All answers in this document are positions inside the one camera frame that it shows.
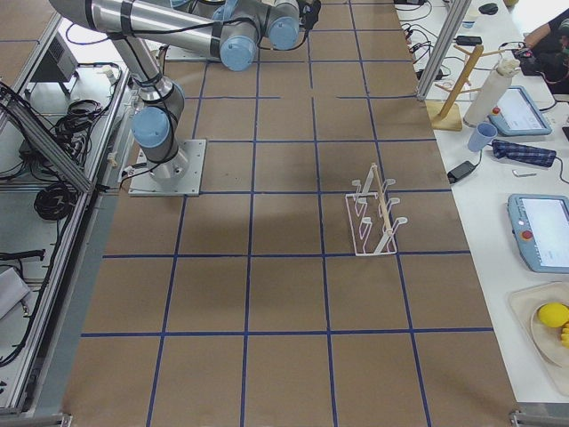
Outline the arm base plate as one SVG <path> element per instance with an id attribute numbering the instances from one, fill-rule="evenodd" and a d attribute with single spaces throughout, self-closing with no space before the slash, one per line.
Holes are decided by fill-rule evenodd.
<path id="1" fill-rule="evenodd" d="M 159 165 L 150 163 L 134 172 L 128 193 L 133 197 L 173 197 L 199 195 L 203 176 L 206 140 L 179 141 L 177 156 Z"/>

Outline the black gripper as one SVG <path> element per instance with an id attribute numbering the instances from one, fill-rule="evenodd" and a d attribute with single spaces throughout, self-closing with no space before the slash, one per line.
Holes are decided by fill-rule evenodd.
<path id="1" fill-rule="evenodd" d="M 320 0 L 298 0 L 301 26 L 305 31 L 310 31 L 318 22 L 321 10 Z"/>

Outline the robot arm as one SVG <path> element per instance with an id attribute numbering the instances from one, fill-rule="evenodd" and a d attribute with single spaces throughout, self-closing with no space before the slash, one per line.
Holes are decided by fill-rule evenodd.
<path id="1" fill-rule="evenodd" d="M 213 18 L 214 20 L 227 20 L 231 17 L 239 4 L 245 1 L 198 1 L 198 0 L 171 0 L 166 2 L 173 9 Z"/>
<path id="2" fill-rule="evenodd" d="M 143 110 L 132 133 L 149 170 L 179 152 L 175 130 L 184 110 L 179 87 L 160 69 L 147 41 L 180 47 L 232 71 L 247 69 L 260 43 L 278 51 L 300 47 L 318 21 L 318 1 L 184 1 L 166 7 L 151 1 L 54 1 L 52 7 L 78 26 L 113 43 L 140 88 Z"/>

